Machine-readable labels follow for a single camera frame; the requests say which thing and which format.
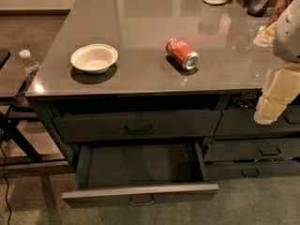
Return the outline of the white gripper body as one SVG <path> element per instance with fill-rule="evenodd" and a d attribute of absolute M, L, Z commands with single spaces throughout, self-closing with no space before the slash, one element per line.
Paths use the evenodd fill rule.
<path fill-rule="evenodd" d="M 288 105 L 300 94 L 300 65 L 286 62 L 271 79 L 264 97 L 269 101 Z"/>

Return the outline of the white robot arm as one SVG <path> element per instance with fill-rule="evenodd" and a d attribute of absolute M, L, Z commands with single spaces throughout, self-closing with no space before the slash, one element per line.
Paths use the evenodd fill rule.
<path fill-rule="evenodd" d="M 293 0 L 279 16 L 272 43 L 274 56 L 284 63 L 265 74 L 253 117 L 260 125 L 275 122 L 300 94 L 300 0 Z"/>

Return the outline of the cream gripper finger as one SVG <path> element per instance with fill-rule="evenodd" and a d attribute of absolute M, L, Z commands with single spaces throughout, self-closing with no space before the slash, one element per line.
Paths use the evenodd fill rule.
<path fill-rule="evenodd" d="M 260 97 L 254 113 L 254 121 L 260 125 L 270 125 L 278 120 L 286 105 Z"/>

